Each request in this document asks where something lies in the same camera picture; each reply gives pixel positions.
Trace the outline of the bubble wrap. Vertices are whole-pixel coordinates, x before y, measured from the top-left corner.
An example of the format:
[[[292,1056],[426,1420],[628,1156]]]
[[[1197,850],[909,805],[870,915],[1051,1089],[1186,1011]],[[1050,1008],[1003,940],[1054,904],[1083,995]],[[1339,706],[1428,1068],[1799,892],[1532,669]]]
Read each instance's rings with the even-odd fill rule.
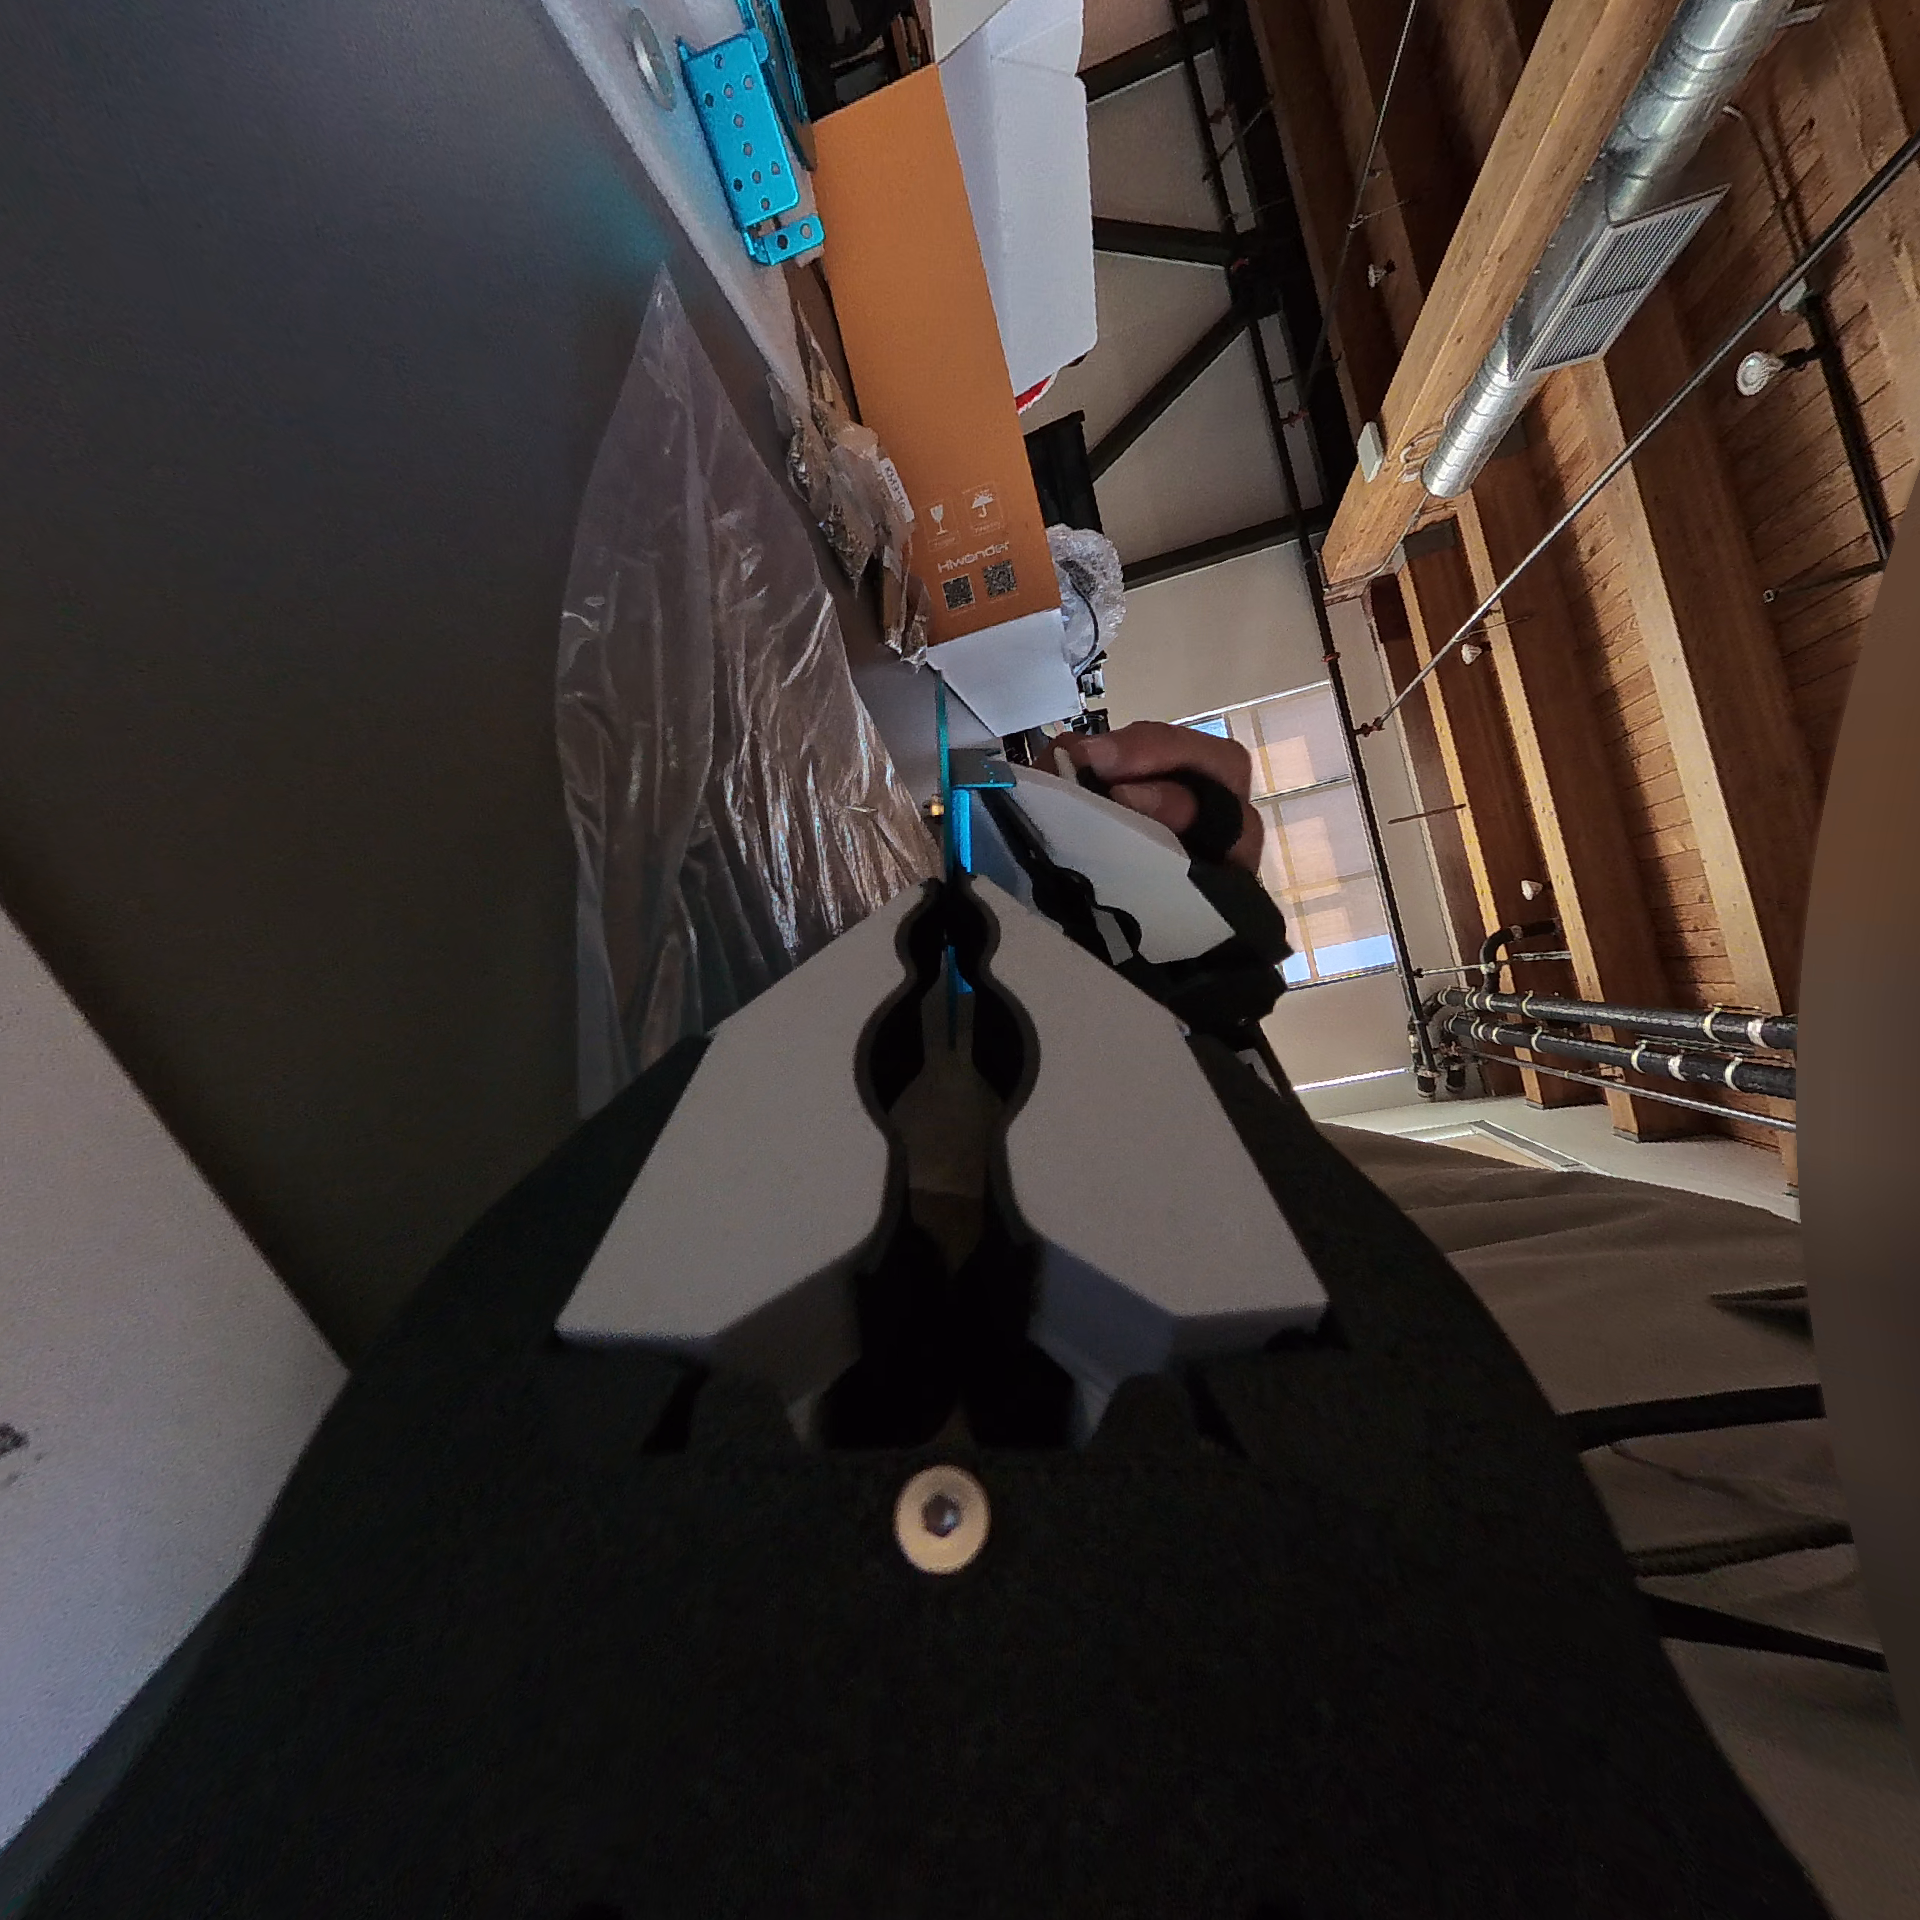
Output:
[[[1119,555],[1101,533],[1051,524],[1047,551],[1063,611],[1063,656],[1083,675],[1101,658],[1124,620]]]

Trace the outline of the blue round metal plate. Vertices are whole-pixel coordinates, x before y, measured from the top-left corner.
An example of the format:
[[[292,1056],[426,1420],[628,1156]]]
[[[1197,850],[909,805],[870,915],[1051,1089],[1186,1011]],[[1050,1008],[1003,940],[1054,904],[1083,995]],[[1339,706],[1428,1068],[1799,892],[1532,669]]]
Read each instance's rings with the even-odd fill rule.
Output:
[[[940,827],[945,845],[945,1008],[948,1053],[963,1049],[963,999],[980,989],[988,954],[991,951],[994,923],[975,899],[973,868],[973,800],[1009,796],[1014,787],[1010,762],[1002,744],[953,746],[951,709],[957,699],[948,695],[946,679],[933,676],[935,685],[935,739],[940,776]]]

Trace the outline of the perforated blue U bracket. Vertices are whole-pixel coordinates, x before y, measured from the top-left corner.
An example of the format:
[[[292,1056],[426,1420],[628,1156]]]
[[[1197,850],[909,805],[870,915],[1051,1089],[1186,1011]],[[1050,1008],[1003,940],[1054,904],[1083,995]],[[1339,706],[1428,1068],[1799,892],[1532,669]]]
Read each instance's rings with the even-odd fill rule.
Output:
[[[706,48],[676,42],[726,216],[751,263],[780,268],[825,252],[825,221],[803,205],[801,156],[777,84],[774,48],[749,24]]]

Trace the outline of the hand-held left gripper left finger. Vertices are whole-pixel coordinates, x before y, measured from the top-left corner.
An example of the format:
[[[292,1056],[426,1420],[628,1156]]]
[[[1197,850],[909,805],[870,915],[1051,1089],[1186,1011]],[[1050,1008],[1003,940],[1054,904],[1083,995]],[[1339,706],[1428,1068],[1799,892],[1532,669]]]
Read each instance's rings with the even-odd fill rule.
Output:
[[[557,1340],[771,1385],[842,1439],[940,1432],[948,1269],[909,1215],[897,1107],[942,963],[926,880],[719,1023]]]

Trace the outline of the white assembly guide sheet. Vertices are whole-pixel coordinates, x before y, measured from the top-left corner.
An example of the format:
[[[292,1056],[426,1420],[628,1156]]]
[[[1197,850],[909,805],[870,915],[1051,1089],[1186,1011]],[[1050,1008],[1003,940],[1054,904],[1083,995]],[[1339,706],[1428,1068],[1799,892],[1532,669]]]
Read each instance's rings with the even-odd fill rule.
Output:
[[[3,1835],[252,1556],[348,1371],[3,916]]]

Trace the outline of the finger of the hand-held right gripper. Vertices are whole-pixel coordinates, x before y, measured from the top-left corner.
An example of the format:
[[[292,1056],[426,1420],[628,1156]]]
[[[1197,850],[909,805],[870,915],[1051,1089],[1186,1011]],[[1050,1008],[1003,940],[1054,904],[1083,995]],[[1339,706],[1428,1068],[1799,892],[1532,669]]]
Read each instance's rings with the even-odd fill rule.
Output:
[[[1234,940],[1166,827],[1033,769],[991,789],[991,885],[1108,970],[1201,963]]]

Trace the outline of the clear plastic bag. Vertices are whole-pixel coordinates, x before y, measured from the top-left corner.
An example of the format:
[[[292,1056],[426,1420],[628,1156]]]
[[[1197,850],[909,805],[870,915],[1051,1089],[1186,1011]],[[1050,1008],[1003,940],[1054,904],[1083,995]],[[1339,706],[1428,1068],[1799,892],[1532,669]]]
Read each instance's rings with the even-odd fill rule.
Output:
[[[797,506],[667,273],[583,496],[556,737],[580,1115],[937,873]]]

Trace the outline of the clear hardware bags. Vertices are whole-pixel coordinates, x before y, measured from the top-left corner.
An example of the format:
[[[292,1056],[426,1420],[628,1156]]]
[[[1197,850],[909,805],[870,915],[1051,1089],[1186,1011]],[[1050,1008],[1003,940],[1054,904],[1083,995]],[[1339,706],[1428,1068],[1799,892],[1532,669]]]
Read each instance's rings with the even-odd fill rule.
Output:
[[[877,435],[853,418],[807,322],[801,322],[801,367],[801,401],[771,383],[789,483],[847,584],[860,588],[877,575],[882,640],[908,665],[922,665],[930,644],[930,600],[914,571],[917,516],[905,483]]]

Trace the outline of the white foam sheet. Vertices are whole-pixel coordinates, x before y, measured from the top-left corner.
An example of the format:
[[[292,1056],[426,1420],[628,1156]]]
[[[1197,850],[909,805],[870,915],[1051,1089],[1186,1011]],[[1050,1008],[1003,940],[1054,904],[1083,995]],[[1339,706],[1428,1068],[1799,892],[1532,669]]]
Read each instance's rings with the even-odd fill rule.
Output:
[[[627,13],[643,8],[676,64],[676,108],[661,113],[645,93],[627,37]],[[662,221],[658,253],[687,321],[734,383],[773,378],[804,394],[797,296],[814,293],[809,268],[762,268],[732,227],[709,157],[676,42],[706,48],[743,29],[732,3],[543,3],[547,21],[580,72],[618,144],[639,170],[639,186]]]

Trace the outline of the person's grey shirt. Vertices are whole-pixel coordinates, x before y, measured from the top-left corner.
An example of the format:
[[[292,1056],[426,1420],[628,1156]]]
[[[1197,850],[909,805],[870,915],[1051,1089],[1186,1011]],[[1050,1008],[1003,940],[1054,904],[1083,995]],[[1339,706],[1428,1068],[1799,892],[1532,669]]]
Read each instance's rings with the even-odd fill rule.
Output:
[[[1449,1256],[1559,1412],[1817,1378],[1801,1233],[1740,1202],[1348,1125],[1327,1139]],[[1625,1439],[1582,1466],[1646,1595],[1882,1653],[1821,1420]],[[1916,1767],[1882,1671],[1671,1643],[1833,1916],[1917,1916]]]

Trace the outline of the blue flanged metal bracket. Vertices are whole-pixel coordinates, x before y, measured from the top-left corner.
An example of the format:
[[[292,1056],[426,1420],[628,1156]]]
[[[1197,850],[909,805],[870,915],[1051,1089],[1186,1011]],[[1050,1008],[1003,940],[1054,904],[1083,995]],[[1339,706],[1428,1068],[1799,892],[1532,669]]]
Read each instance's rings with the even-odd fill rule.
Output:
[[[759,61],[771,82],[774,106],[793,144],[801,144],[801,129],[809,123],[804,82],[789,40],[780,3],[735,3],[747,35],[764,42]]]

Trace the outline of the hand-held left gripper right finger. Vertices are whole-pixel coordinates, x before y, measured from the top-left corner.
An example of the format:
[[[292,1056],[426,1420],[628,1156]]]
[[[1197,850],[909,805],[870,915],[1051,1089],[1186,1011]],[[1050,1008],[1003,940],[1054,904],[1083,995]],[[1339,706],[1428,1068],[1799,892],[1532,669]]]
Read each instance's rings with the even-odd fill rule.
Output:
[[[996,883],[965,893],[1022,1042],[996,1177],[1039,1247],[1028,1333],[1071,1427],[1134,1378],[1314,1336],[1327,1295],[1177,1019]]]

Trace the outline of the silver ventilation duct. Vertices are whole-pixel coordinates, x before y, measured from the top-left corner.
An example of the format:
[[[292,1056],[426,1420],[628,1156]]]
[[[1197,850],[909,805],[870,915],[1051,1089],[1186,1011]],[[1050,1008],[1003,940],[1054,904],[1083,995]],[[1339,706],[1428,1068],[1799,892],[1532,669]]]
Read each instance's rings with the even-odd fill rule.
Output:
[[[1605,357],[1725,194],[1694,170],[1789,3],[1687,3],[1643,69],[1527,276],[1487,354],[1430,448],[1435,499],[1471,487],[1541,383]]]

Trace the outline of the person's right hand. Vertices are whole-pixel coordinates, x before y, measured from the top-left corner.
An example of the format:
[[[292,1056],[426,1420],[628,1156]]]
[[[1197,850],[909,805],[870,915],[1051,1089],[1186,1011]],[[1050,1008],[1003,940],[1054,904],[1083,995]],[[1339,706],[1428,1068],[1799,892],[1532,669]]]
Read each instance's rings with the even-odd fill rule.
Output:
[[[1263,820],[1252,805],[1254,763],[1239,741],[1155,721],[1107,735],[1063,732],[1051,744],[1051,771],[1063,780],[1093,777],[1115,805],[1190,842],[1207,816],[1193,781],[1231,796],[1234,840],[1217,858],[1260,875]]]

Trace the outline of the black insulated pipes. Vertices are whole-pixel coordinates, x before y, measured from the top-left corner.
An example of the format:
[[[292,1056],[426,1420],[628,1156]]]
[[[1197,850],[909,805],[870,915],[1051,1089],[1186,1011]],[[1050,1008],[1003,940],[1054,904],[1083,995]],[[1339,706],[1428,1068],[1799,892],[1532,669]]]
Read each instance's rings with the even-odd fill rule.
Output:
[[[1606,1068],[1683,1089],[1797,1100],[1797,1019],[1716,1004],[1669,1011],[1499,988],[1443,988],[1410,1015],[1410,1037],[1435,1058],[1471,1044],[1524,1051],[1557,1073]]]

